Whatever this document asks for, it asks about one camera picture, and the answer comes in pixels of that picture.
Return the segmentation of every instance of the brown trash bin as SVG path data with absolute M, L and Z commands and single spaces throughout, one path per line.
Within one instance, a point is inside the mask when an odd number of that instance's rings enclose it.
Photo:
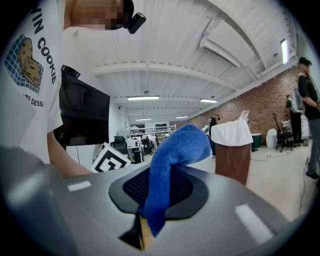
M 244 186 L 247 184 L 251 144 L 226 146 L 215 144 L 215 174 L 234 179 Z

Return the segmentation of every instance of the mesh vent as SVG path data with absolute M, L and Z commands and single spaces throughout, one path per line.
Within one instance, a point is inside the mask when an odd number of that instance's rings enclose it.
M 149 192 L 149 169 L 125 182 L 123 191 L 138 204 L 142 205 L 146 201 Z M 175 171 L 171 171 L 170 206 L 187 199 L 192 191 L 193 185 L 190 180 Z

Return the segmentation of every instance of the red brick wall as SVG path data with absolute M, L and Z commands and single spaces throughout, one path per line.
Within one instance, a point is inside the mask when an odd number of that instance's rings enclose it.
M 286 114 L 286 96 L 292 95 L 292 87 L 296 85 L 298 78 L 298 68 L 289 69 L 279 74 L 275 79 L 271 79 L 263 85 L 253 88 L 250 91 L 234 98 L 219 107 L 213 108 L 200 114 L 186 122 L 175 122 L 178 126 L 193 124 L 202 128 L 208 123 L 208 119 L 213 114 L 219 114 L 219 123 L 234 121 L 239 118 L 243 110 L 250 110 L 250 131 L 253 134 L 262 134 L 262 141 L 266 141 L 268 130 L 276 128 L 276 123 L 272 118 L 272 113 L 277 116 L 277 121 L 282 127 L 282 120 L 288 119 Z

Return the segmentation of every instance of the office chair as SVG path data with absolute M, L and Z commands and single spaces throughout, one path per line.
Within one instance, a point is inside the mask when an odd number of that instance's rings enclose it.
M 124 137 L 114 136 L 114 142 L 111 142 L 110 146 L 118 150 L 121 154 L 129 156 L 128 146 Z
M 150 154 L 152 156 L 152 146 L 149 138 L 142 139 L 144 155 Z
M 276 142 L 275 149 L 278 149 L 278 146 L 281 146 L 280 153 L 282 153 L 282 150 L 284 149 L 284 147 L 291 148 L 290 150 L 292 150 L 294 146 L 294 142 L 288 141 L 288 139 L 293 137 L 292 133 L 288 132 L 287 127 L 283 128 L 283 131 L 281 131 L 280 126 L 277 122 L 277 115 L 275 113 L 272 114 L 272 118 L 275 120 L 275 123 L 276 123 L 277 142 Z

